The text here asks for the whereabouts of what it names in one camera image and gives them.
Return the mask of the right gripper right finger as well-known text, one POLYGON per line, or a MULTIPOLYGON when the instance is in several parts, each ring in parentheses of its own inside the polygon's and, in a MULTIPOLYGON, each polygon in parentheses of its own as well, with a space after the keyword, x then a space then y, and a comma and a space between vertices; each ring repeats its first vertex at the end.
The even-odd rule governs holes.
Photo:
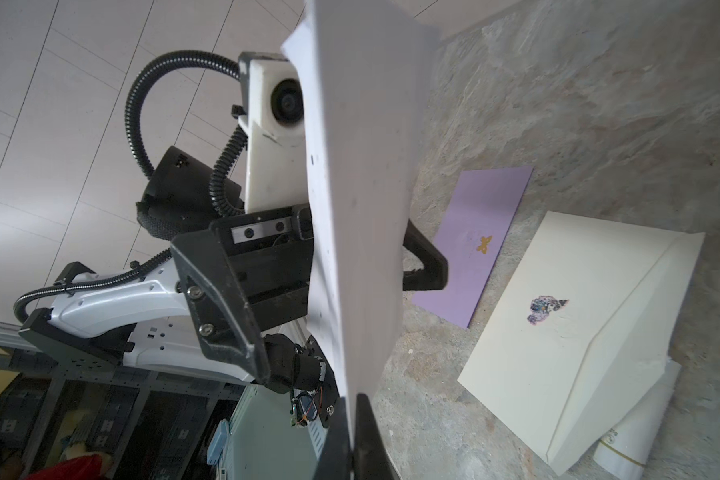
POLYGON ((353 475, 357 480, 397 480, 399 475, 384 446, 370 399, 356 397, 353 475))

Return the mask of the white glue stick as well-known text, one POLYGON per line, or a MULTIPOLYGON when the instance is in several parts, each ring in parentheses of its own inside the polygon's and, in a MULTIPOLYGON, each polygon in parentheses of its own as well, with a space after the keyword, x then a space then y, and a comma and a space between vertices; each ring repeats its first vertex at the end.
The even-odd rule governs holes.
POLYGON ((594 462, 621 480, 639 480, 663 422, 681 365, 669 359, 662 377, 597 443, 594 462))

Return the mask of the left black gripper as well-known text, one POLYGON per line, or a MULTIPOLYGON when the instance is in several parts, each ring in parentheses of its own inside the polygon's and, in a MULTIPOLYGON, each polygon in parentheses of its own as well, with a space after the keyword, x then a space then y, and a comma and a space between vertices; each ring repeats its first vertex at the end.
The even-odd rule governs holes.
POLYGON ((265 384, 271 367, 261 330, 307 314, 311 210, 302 204, 222 218, 208 191, 211 173, 208 165, 169 147, 136 203, 137 220, 152 237, 172 240, 204 356, 236 365, 265 384))

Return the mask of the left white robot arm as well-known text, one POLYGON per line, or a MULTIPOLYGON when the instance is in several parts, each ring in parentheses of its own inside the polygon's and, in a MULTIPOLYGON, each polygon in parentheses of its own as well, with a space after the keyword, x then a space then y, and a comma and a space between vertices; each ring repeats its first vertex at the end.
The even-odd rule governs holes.
POLYGON ((280 332, 304 317, 314 242, 305 149, 250 146, 245 184, 235 155, 207 166, 172 147, 136 205, 170 247, 123 273, 72 262, 15 303, 20 334, 60 363, 117 363, 262 385, 297 412, 328 418, 339 392, 314 339, 280 332))

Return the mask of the purple envelope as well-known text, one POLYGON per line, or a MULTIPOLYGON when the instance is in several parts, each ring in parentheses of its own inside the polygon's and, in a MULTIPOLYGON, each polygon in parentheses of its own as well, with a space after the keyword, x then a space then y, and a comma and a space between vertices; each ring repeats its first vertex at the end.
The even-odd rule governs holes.
POLYGON ((414 305, 467 328, 528 185, 530 166, 460 174, 434 245, 448 261, 448 282, 418 292, 414 305))

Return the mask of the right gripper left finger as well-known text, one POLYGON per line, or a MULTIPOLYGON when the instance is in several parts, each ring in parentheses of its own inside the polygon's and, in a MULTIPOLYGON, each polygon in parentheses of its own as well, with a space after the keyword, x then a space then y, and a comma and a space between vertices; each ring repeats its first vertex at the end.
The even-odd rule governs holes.
POLYGON ((317 461, 313 480, 350 480, 353 451, 350 440, 346 399, 336 403, 332 423, 327 430, 323 450, 317 461))

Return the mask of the cream envelope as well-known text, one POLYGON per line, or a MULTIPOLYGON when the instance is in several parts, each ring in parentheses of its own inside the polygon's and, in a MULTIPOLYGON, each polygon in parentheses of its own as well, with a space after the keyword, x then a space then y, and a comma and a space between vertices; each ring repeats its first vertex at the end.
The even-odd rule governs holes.
POLYGON ((703 242, 548 212, 460 384, 564 473, 665 373, 703 242))

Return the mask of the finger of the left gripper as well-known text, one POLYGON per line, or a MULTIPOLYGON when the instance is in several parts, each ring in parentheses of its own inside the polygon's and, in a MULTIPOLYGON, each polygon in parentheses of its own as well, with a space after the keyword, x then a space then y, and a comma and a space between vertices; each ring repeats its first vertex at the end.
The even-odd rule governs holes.
POLYGON ((403 248, 422 264, 420 268, 403 272, 404 291, 440 291, 447 286, 448 260, 411 220, 406 227, 403 248))

